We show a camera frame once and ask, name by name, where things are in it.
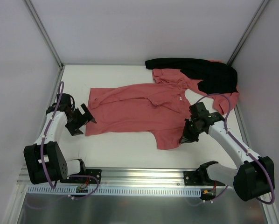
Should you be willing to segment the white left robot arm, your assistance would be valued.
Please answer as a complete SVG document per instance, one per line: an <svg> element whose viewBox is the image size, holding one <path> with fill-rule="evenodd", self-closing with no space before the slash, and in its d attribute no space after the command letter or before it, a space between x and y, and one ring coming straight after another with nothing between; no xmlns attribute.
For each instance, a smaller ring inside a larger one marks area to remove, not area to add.
<svg viewBox="0 0 279 224"><path fill-rule="evenodd" d="M33 145L23 150L28 175L32 184L52 183L67 180L76 182L87 178L82 159L66 160L61 152L59 140L64 129L71 136L83 134L80 128L89 122L96 123L85 104L84 113L75 107L74 98L67 93L57 94L57 102L46 110L46 122L40 136Z"/></svg>

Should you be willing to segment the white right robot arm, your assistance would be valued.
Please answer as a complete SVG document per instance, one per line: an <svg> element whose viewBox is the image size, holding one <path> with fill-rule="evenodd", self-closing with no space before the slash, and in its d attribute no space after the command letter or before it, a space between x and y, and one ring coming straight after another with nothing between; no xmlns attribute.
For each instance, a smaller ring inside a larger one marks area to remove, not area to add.
<svg viewBox="0 0 279 224"><path fill-rule="evenodd" d="M243 201L259 199L262 195L271 194L273 204L274 163L268 156L262 157L250 149L227 127L227 119L218 112L210 113L204 103L198 102L189 107L190 118L185 120L180 143L199 141L199 135L208 134L230 156L235 168L223 166L217 161L210 161L199 166L190 176L184 177L184 183L200 182L203 185L220 182L232 187Z"/></svg>

